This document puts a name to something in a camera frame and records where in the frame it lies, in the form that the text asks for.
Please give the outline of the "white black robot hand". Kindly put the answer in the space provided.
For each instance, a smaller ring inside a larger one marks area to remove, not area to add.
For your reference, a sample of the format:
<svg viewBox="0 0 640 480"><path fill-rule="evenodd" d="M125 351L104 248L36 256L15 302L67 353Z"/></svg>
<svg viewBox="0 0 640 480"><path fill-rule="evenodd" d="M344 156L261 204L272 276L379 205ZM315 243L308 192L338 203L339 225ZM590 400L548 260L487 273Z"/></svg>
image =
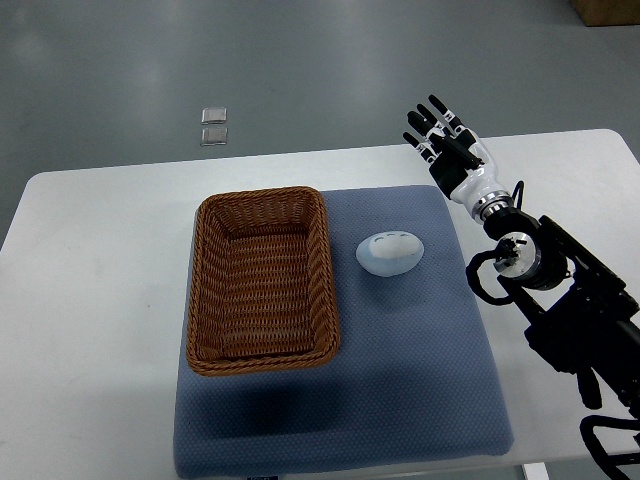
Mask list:
<svg viewBox="0 0 640 480"><path fill-rule="evenodd" d="M478 135L437 96L428 101L407 113L413 131L403 138L427 163L441 193L479 224L512 207L512 195L499 183L495 160Z"/></svg>

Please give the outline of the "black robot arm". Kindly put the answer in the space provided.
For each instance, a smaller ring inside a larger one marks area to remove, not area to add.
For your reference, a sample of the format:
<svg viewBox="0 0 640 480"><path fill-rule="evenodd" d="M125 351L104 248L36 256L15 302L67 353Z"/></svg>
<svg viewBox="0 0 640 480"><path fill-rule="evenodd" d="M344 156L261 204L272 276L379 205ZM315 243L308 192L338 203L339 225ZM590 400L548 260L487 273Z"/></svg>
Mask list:
<svg viewBox="0 0 640 480"><path fill-rule="evenodd" d="M610 454L600 428L639 431L638 302L626 284L581 243L547 216L521 209L524 184L513 194L482 196L472 209L496 245L476 254L467 282L484 302L514 304L529 322L529 347L551 367L575 376L582 402L592 414L580 434L594 462L611 479L636 465L638 453Z"/></svg>

